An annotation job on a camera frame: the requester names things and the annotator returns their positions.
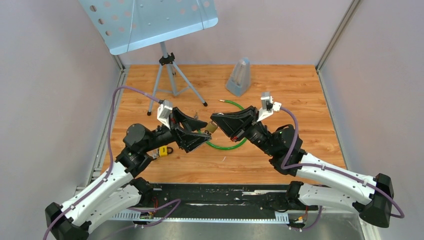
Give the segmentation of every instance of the robotic arm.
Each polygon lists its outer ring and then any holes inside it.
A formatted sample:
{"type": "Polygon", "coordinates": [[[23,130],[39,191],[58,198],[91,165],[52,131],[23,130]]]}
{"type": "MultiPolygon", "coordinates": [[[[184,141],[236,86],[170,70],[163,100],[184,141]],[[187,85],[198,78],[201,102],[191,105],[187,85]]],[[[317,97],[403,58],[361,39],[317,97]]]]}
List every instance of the robotic arm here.
{"type": "Polygon", "coordinates": [[[325,162],[301,149],[303,141],[292,125],[268,131],[261,121],[281,109],[269,92],[261,97],[262,107],[250,106],[231,113],[214,113],[210,117],[232,141],[247,138],[272,157],[269,163],[283,175],[315,180],[326,186],[292,181],[286,197],[306,206],[319,205],[359,213],[365,222],[388,228],[394,192],[389,176],[358,174],[325,162]]]}
{"type": "Polygon", "coordinates": [[[60,205],[53,202],[45,209],[47,225],[50,225],[70,208],[51,230],[56,239],[85,240],[113,215],[138,204],[146,205],[152,198],[153,188],[142,177],[136,177],[153,160],[147,152],[176,142],[189,153],[211,139],[210,134],[193,132],[206,127],[207,122],[185,115],[167,100],[159,106],[157,119],[162,126],[155,130],[139,123],[127,129],[123,139],[125,147],[116,157],[109,175],[108,169],[78,195],[60,205]],[[87,197],[77,202],[86,194],[87,197]]]}

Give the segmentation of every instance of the green hose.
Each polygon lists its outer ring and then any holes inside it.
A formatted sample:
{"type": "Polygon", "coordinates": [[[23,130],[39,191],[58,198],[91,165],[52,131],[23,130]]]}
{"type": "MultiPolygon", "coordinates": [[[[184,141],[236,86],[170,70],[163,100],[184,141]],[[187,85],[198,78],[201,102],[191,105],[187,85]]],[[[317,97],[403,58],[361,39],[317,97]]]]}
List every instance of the green hose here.
{"type": "MultiPolygon", "coordinates": [[[[232,104],[232,105],[234,105],[234,106],[236,106],[236,107],[238,107],[239,109],[241,109],[241,110],[244,110],[245,108],[244,107],[242,107],[240,104],[238,104],[238,103],[236,103],[236,102],[233,102],[233,101],[230,101],[230,100],[220,100],[221,102],[224,102],[224,103],[229,103],[229,104],[232,104]]],[[[211,146],[212,148],[214,148],[214,149],[219,149],[219,150],[232,150],[232,149],[236,149],[236,148],[238,148],[238,147],[240,147],[241,145],[243,145],[245,142],[247,141],[247,139],[246,138],[243,138],[243,140],[239,143],[239,144],[237,144],[237,145],[234,145],[234,146],[218,146],[218,145],[215,145],[215,144],[213,144],[212,142],[210,142],[210,141],[207,141],[206,142],[206,144],[208,144],[209,146],[211,146]]]]}

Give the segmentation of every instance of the gray floor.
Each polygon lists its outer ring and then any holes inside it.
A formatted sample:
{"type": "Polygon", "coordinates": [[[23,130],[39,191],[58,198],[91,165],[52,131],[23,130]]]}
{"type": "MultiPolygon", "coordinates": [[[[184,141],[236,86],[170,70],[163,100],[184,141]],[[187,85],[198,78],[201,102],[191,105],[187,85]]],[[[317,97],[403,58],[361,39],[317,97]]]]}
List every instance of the gray floor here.
{"type": "MultiPolygon", "coordinates": [[[[309,224],[316,215],[309,214],[309,224]]],[[[106,221],[90,236],[101,240],[131,225],[128,221],[106,221]]],[[[323,214],[310,231],[295,232],[280,224],[163,222],[145,229],[131,228],[108,240],[363,240],[357,214],[323,214]]]]}

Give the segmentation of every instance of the tripod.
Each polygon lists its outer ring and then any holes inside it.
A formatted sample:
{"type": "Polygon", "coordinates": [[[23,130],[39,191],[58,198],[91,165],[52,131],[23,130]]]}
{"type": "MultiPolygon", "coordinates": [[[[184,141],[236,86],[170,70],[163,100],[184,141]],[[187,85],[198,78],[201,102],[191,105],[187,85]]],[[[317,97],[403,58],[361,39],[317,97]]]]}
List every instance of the tripod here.
{"type": "MultiPolygon", "coordinates": [[[[200,101],[203,103],[203,106],[206,107],[208,105],[208,103],[206,103],[206,101],[203,99],[203,97],[199,94],[199,92],[196,90],[196,88],[192,85],[192,83],[187,79],[187,77],[184,75],[184,73],[181,71],[181,69],[175,63],[174,53],[171,52],[171,54],[168,55],[167,48],[165,46],[164,41],[160,42],[160,48],[162,49],[163,56],[159,60],[159,63],[160,63],[159,71],[157,73],[156,82],[154,83],[152,96],[154,97],[156,95],[156,92],[171,93],[174,96],[178,96],[181,93],[183,93],[184,91],[186,91],[187,89],[192,89],[193,92],[200,99],[200,101]],[[169,81],[171,83],[172,91],[158,89],[159,81],[161,79],[161,74],[162,74],[162,68],[164,67],[164,65],[166,65],[166,70],[168,71],[168,76],[169,76],[169,81]],[[188,85],[187,87],[185,87],[181,91],[177,91],[177,86],[175,84],[175,79],[174,79],[174,77],[176,76],[176,73],[175,73],[174,69],[176,69],[176,71],[181,75],[181,77],[184,79],[184,81],[188,85]]],[[[150,116],[152,114],[152,108],[153,108],[153,100],[150,100],[150,105],[148,106],[148,111],[147,111],[148,116],[150,116]]]]}

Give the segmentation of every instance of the wooden surface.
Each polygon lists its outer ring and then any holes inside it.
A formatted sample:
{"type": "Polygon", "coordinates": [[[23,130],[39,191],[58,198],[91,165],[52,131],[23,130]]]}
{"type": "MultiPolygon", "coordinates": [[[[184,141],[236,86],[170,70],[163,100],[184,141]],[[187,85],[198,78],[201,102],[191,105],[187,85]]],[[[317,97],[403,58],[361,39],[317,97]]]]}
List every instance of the wooden surface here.
{"type": "MultiPolygon", "coordinates": [[[[251,86],[240,98],[225,89],[234,65],[181,65],[180,68],[197,91],[208,103],[204,107],[194,92],[189,89],[174,97],[170,93],[158,92],[157,97],[167,99],[185,114],[209,122],[212,113],[235,112],[238,108],[218,101],[231,100],[244,107],[261,106],[261,93],[270,91],[274,100],[291,110],[299,122],[302,148],[322,160],[345,168],[339,143],[327,109],[320,81],[313,65],[254,65],[251,67],[251,86]]],[[[158,65],[133,65],[126,85],[152,93],[158,65]]],[[[171,89],[165,68],[159,84],[160,89],[171,89]]],[[[177,74],[176,82],[181,90],[187,85],[177,74]]],[[[139,93],[124,90],[111,135],[113,156],[125,146],[122,142],[127,128],[140,123],[153,130],[159,125],[156,119],[158,104],[153,105],[151,116],[147,116],[149,99],[139,93]]],[[[285,112],[276,112],[263,121],[273,132],[278,127],[293,124],[285,112]]],[[[234,143],[218,129],[212,135],[214,144],[231,146],[234,143]]],[[[289,184],[293,180],[313,183],[310,180],[284,176],[273,169],[269,157],[247,141],[234,150],[218,150],[207,144],[195,151],[185,153],[175,143],[170,144],[174,153],[153,161],[141,176],[150,182],[160,183],[237,183],[237,184],[289,184]]],[[[103,171],[109,167],[106,155],[103,171]]]]}

